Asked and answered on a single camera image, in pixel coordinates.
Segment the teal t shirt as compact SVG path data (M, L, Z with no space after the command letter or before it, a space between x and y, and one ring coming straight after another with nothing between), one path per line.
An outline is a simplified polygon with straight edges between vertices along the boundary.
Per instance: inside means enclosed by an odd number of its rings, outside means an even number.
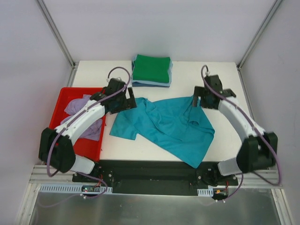
M117 114L110 135L135 140L141 135L192 168L203 161L215 130L192 97L151 102L136 98L137 107Z

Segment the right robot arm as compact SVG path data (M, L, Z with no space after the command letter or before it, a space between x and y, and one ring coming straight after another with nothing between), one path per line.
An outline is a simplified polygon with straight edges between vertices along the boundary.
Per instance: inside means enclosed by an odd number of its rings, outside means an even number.
M278 137L257 125L240 107L235 93L223 89L218 75L203 76L204 91L201 94L203 108L219 110L237 132L241 147L235 157L218 163L211 173L216 185L227 181L228 175L252 173L276 164Z

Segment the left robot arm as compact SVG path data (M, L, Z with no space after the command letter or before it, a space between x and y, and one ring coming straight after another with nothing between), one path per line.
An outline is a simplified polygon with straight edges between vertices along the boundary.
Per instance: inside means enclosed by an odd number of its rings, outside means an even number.
M48 167L65 173L77 172L88 182L99 177L95 161L74 152L75 142L107 113L116 118L111 136L135 140L144 137L192 168L204 159L214 137L214 129L195 97L179 97L152 102L144 97L126 98L132 89L113 78L107 87L85 100L85 105L67 121L42 132L39 158Z

